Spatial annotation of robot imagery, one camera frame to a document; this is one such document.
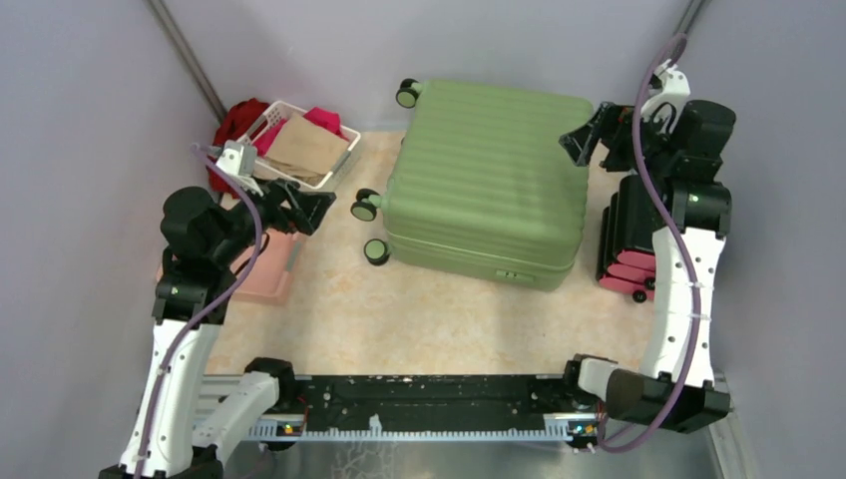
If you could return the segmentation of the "green hard-shell suitcase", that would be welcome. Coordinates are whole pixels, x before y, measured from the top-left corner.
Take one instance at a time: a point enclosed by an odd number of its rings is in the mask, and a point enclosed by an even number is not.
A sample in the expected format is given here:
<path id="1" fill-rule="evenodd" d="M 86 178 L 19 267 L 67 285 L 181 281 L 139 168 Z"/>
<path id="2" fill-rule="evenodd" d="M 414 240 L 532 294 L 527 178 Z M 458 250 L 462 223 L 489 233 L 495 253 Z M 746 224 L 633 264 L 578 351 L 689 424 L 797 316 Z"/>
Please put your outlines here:
<path id="1" fill-rule="evenodd" d="M 383 224 L 384 237 L 363 246 L 367 261 L 557 289 L 578 256 L 589 188 L 559 139 L 588 121 L 591 102 L 412 78 L 395 99 L 413 118 L 386 188 L 360 189 L 350 208 Z"/>

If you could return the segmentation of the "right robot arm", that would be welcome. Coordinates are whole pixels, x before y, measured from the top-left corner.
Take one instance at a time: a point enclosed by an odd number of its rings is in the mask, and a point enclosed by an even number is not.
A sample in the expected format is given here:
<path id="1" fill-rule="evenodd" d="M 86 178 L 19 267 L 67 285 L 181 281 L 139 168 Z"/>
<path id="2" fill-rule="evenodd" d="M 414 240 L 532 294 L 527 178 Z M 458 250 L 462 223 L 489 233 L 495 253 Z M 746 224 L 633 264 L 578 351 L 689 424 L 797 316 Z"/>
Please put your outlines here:
<path id="1" fill-rule="evenodd" d="M 661 104 L 645 118 L 645 173 L 636 169 L 633 108 L 602 103 L 591 119 L 561 138 L 578 166 L 597 145 L 602 167 L 620 172 L 602 214 L 598 283 L 652 301 L 654 320 L 637 370 L 579 354 L 564 379 L 577 401 L 600 404 L 611 418 L 690 433 L 724 418 L 730 397 L 716 388 L 709 329 L 713 283 L 730 230 L 731 194 L 716 179 L 735 113 L 715 102 Z"/>

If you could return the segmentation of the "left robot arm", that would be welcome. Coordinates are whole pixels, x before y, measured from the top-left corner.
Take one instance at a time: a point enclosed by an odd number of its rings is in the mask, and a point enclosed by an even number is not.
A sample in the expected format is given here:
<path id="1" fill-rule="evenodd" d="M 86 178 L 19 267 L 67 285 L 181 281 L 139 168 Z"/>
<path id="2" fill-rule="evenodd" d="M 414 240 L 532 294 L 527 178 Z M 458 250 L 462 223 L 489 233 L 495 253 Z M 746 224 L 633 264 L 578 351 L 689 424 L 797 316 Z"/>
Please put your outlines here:
<path id="1" fill-rule="evenodd" d="M 260 256 L 267 230 L 313 235 L 334 204 L 332 192 L 304 192 L 284 180 L 262 181 L 221 206 L 202 187 L 164 202 L 167 241 L 155 290 L 153 351 L 129 442 L 102 478 L 220 478 L 237 445 L 266 411 L 296 401 L 292 365 L 254 359 L 202 423 L 196 408 L 229 301 Z"/>

